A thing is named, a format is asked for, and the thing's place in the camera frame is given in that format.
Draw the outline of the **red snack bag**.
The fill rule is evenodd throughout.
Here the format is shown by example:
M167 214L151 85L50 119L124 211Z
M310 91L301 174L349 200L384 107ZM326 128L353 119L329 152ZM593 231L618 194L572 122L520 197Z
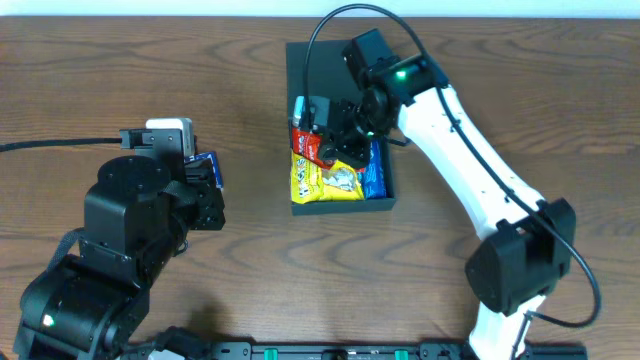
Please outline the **red snack bag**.
M292 149L296 154L302 155L323 169L330 169L334 165L333 160L321 160L319 148L322 137L305 132L299 128L292 129Z

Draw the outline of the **blue Eclipse mint box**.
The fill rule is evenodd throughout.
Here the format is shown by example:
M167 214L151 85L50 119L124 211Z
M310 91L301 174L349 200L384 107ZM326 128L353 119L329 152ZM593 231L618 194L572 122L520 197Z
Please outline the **blue Eclipse mint box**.
M215 177L215 180L216 180L216 187L218 189L220 189L221 191L223 191L224 190L224 182L223 182L223 178L222 178L220 167L219 167L219 161L218 161L217 153L215 151L210 151L210 152L204 152L204 153L196 154L194 156L187 157L184 160L184 162L186 164L189 164L189 163L193 163L193 162L200 161L200 160L208 161L211 164L212 173L213 173L213 175Z

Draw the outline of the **yellow snack bag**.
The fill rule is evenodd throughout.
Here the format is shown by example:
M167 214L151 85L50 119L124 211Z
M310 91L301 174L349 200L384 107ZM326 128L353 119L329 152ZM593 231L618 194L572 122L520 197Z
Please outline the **yellow snack bag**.
M363 201L365 199L357 172L337 161L324 169L306 157L291 153L291 200L296 204L311 202Z

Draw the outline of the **light blue cookie pack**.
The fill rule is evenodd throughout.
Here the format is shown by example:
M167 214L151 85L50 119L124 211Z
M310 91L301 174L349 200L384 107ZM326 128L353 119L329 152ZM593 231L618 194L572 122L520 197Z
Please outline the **light blue cookie pack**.
M379 140L374 140L371 143L370 160L364 171L359 175L359 181L364 197L367 200L380 199L387 196Z

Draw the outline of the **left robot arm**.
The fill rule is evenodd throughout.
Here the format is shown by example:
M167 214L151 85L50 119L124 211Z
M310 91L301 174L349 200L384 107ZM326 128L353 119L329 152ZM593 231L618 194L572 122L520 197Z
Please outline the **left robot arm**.
M13 351L21 359L147 359L132 345L150 290L191 230L218 231L224 201L211 162L187 162L194 136L125 129L131 155L103 164L84 199L84 225L68 232L25 289Z

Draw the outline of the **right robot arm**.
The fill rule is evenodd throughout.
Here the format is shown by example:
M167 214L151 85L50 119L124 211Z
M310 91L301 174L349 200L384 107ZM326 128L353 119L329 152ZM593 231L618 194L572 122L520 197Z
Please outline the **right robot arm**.
M540 306L570 268L576 215L547 201L497 154L465 113L425 49L401 59L379 31L341 52L360 98L333 100L303 89L291 121L321 138L320 156L356 168L377 139L399 130L437 169L465 209L480 244L465 265L479 302L467 345L478 359L517 359Z

